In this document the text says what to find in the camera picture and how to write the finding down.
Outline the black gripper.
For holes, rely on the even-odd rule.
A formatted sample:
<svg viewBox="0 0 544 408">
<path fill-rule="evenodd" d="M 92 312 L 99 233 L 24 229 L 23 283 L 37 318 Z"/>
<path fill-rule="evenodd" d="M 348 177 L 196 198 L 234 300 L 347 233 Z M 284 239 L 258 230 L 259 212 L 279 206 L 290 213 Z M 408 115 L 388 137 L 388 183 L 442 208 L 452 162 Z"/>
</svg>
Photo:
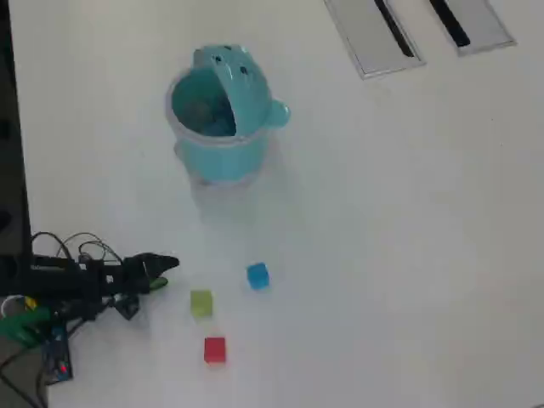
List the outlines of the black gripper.
<svg viewBox="0 0 544 408">
<path fill-rule="evenodd" d="M 100 268 L 100 289 L 105 295 L 147 294 L 168 284 L 162 275 L 179 266 L 179 259 L 169 255 L 146 252 L 141 259 L 126 259 L 123 263 L 105 264 Z"/>
</svg>

